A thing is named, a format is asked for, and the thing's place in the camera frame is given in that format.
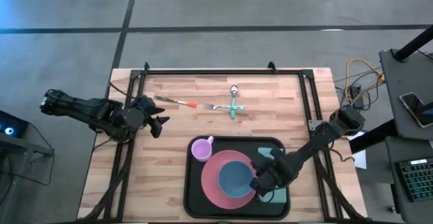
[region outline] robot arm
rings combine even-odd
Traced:
[[[343,135],[353,135],[364,126],[365,119],[352,107],[344,106],[334,112],[329,122],[322,122],[314,131],[312,139],[296,152],[282,153],[271,150],[273,160],[262,156],[253,167],[256,176],[250,184],[264,196],[273,189],[287,187],[298,177],[302,165],[319,150]]]
[[[87,123],[89,128],[106,132],[113,140],[125,142],[132,139],[134,132],[147,125],[151,134],[157,138],[162,131],[162,124],[169,117],[152,118],[151,115],[165,111],[157,108],[152,99],[143,95],[131,103],[131,107],[122,109],[123,103],[110,99],[79,99],[60,90],[50,89],[40,106],[41,112],[54,116],[69,116]]]

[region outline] knife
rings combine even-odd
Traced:
[[[159,95],[155,95],[155,99],[159,99],[160,101],[163,102],[173,102],[173,103],[178,103],[178,104],[182,104],[182,105],[186,105],[186,106],[191,106],[196,108],[197,107],[197,103],[196,102],[182,102],[182,101],[178,101],[177,99],[170,99],[164,96],[159,96]]]

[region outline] spoon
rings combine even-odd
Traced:
[[[231,99],[231,107],[235,107],[236,106],[235,96],[236,96],[238,90],[239,89],[237,88],[236,85],[232,85],[231,88],[230,88],[231,95],[233,96],[233,98]],[[230,111],[230,117],[231,117],[231,119],[235,119],[235,114],[236,114],[236,110],[232,109]]]

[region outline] wooden table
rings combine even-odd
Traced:
[[[130,71],[115,69],[111,77],[113,84],[125,92]],[[328,119],[339,106],[331,70],[314,68],[314,73],[322,114]],[[226,111],[212,111],[203,107],[204,103],[230,104],[229,89],[232,85],[239,87],[236,104],[247,108],[245,112],[237,112],[235,120],[231,120]],[[312,107],[308,82],[307,88]],[[155,100],[157,106],[166,108],[160,116],[170,116],[171,119],[164,124],[159,139],[150,135],[149,127],[137,134],[124,221],[212,221],[194,219],[183,209],[187,145],[197,135],[276,137],[283,142],[287,152],[297,150],[309,140],[300,83],[294,75],[146,76],[144,93],[152,98],[154,95],[163,95],[194,101],[199,106],[190,108]],[[110,99],[124,102],[125,97],[111,88]],[[107,138],[106,135],[100,135],[95,144]],[[88,214],[106,191],[115,149],[116,143],[110,142],[94,151],[78,217]],[[344,157],[351,155],[345,139],[336,141],[334,149]],[[332,162],[338,187],[355,209],[367,216],[354,163],[351,160],[340,162],[334,153]],[[117,209],[118,195],[119,191],[114,197],[113,213]],[[333,216],[329,189],[327,199]],[[298,178],[290,185],[290,200],[289,215],[282,221],[323,220],[312,159],[305,162]]]

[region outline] blue light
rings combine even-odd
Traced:
[[[14,129],[13,129],[13,128],[6,128],[6,129],[5,129],[5,133],[6,133],[7,135],[11,135],[12,133],[14,133]]]

